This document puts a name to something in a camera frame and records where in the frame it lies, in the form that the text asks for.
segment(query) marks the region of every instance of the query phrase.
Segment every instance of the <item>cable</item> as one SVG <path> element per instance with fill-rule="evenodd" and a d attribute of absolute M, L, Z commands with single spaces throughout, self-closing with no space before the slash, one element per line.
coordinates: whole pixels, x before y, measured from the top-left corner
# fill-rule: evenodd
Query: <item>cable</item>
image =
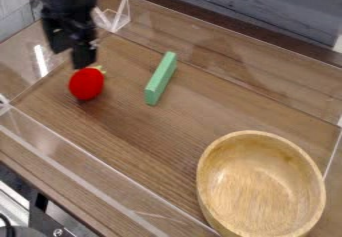
<path fill-rule="evenodd" d="M 0 213 L 0 218 L 3 219 L 4 223 L 5 223 L 5 237 L 16 237 L 16 232 L 15 232 L 15 228 L 11 225 L 11 222 L 8 220 L 8 218 L 5 217 L 4 214 Z"/>

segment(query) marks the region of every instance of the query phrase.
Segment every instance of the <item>wooden table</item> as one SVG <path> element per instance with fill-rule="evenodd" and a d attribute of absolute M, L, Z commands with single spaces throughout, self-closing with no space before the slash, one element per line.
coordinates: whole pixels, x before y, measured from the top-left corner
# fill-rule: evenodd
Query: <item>wooden table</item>
<path fill-rule="evenodd" d="M 100 0 L 100 7 L 119 1 Z M 0 45 L 0 90 L 20 94 L 0 116 L 0 159 L 101 235 L 215 236 L 195 194 L 206 146 L 232 131 L 268 131 L 295 142 L 325 173 L 341 131 L 342 73 L 146 1 L 130 3 L 132 23 L 101 35 L 107 79 L 93 101 L 77 103 L 68 93 L 65 54 L 48 57 L 40 79 L 40 23 Z M 143 89 L 167 50 L 179 54 L 178 71 L 150 107 Z M 341 166 L 334 160 L 327 209 L 310 236 L 339 236 Z"/>

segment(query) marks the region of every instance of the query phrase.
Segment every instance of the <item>bowl rim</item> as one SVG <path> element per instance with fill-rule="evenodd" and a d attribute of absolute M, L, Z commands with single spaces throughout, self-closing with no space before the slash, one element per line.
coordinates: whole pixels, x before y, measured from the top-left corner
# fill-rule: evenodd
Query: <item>bowl rim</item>
<path fill-rule="evenodd" d="M 314 212 L 314 215 L 311 217 L 311 219 L 303 224 L 303 226 L 301 228 L 298 228 L 294 232 L 286 234 L 286 235 L 278 235 L 276 237 L 299 237 L 303 236 L 305 234 L 309 233 L 309 231 L 313 229 L 313 227 L 315 226 L 315 224 L 318 223 L 321 216 L 323 214 L 323 210 L 325 210 L 325 206 L 326 206 L 326 187 L 325 187 L 325 181 L 323 181 L 323 176 L 321 173 L 321 170 L 314 162 L 314 160 L 311 159 L 310 155 L 305 152 L 305 150 L 297 145 L 294 144 L 290 140 L 287 140 L 286 138 L 278 136 L 276 134 L 264 132 L 264 131 L 258 131 L 258 130 L 243 130 L 243 131 L 236 131 L 232 132 L 224 136 L 222 136 L 220 138 L 218 138 L 206 148 L 200 159 L 199 159 L 199 163 L 198 163 L 198 168 L 196 168 L 196 192 L 198 192 L 198 199 L 200 202 L 200 209 L 202 211 L 206 210 L 206 212 L 203 211 L 203 214 L 206 216 L 206 213 L 210 214 L 211 218 L 215 220 L 215 222 L 219 223 L 219 225 L 227 229 L 230 232 L 232 232 L 234 234 L 243 236 L 243 237 L 254 237 L 255 235 L 252 235 L 248 232 L 244 232 L 239 229 L 235 229 L 234 225 L 228 224 L 228 223 L 222 223 L 222 221 L 218 218 L 216 213 L 210 210 L 208 208 L 208 199 L 207 199 L 207 195 L 203 195 L 203 185 L 200 182 L 200 172 L 203 169 L 203 165 L 204 162 L 207 160 L 208 155 L 212 152 L 212 149 L 218 146 L 218 144 L 220 144 L 224 140 L 235 137 L 235 136 L 242 136 L 242 135 L 259 135 L 259 136 L 266 136 L 270 138 L 274 138 L 276 140 L 279 140 L 280 142 L 284 142 L 291 148 L 294 148 L 294 150 L 299 153 L 299 155 L 302 155 L 303 160 L 307 162 L 307 166 L 311 167 L 313 171 L 314 171 L 314 179 L 315 182 L 318 184 L 319 187 L 319 193 L 321 196 L 318 198 L 319 200 L 319 204 L 317 206 L 317 210 Z"/>

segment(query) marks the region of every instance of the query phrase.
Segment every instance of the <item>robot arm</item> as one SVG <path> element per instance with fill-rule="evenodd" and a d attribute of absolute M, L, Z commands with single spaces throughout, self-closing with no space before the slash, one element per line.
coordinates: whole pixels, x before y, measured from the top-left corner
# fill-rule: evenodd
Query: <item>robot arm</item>
<path fill-rule="evenodd" d="M 72 48 L 73 68 L 96 61 L 95 24 L 91 11 L 96 0 L 41 0 L 43 29 L 51 49 L 60 53 Z"/>

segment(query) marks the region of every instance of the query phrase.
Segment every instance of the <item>green rectangular block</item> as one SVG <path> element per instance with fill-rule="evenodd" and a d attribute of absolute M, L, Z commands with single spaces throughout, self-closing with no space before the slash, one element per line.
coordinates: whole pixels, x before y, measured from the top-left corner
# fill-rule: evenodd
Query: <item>green rectangular block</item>
<path fill-rule="evenodd" d="M 176 54 L 167 52 L 144 88 L 144 101 L 156 105 L 176 69 Z"/>

